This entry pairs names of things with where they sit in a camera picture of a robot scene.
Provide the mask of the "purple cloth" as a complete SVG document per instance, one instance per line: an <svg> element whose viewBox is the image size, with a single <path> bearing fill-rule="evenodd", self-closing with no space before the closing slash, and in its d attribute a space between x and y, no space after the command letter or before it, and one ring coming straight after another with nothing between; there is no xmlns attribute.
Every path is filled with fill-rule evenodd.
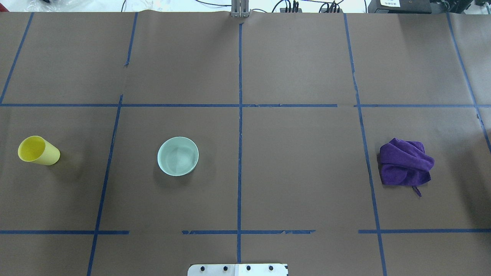
<svg viewBox="0 0 491 276"><path fill-rule="evenodd" d="M411 187L422 197L419 186L432 178L435 159L426 154L423 143L393 138L379 149L379 176L387 186Z"/></svg>

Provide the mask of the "yellow plastic cup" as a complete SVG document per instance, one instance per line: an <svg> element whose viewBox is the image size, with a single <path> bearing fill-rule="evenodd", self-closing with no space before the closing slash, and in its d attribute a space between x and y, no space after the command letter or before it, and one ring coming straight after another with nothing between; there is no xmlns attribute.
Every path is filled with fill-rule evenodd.
<svg viewBox="0 0 491 276"><path fill-rule="evenodd" d="M25 162L50 166L60 159L60 151L40 136L25 138L18 147L18 157Z"/></svg>

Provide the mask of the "black computer box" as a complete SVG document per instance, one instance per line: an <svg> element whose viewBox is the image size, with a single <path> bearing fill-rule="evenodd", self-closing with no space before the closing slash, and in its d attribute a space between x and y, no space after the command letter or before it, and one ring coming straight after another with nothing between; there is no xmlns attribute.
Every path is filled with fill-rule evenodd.
<svg viewBox="0 0 491 276"><path fill-rule="evenodd" d="M431 14L429 0L372 0L368 13Z"/></svg>

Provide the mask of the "mint green bowl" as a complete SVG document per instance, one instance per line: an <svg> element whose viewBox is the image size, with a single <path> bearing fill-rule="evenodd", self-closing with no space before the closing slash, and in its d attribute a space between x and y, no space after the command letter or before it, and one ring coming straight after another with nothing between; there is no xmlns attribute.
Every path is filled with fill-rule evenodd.
<svg viewBox="0 0 491 276"><path fill-rule="evenodd" d="M199 161L199 150L189 138L178 136L165 141L157 152L157 164L163 173L180 177L191 173Z"/></svg>

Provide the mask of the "aluminium frame post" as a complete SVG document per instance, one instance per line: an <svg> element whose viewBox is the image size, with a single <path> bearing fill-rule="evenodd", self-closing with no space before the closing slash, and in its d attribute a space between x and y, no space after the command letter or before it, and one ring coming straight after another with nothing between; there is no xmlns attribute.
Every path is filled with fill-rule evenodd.
<svg viewBox="0 0 491 276"><path fill-rule="evenodd" d="M246 18L250 16L249 0L232 0L231 17Z"/></svg>

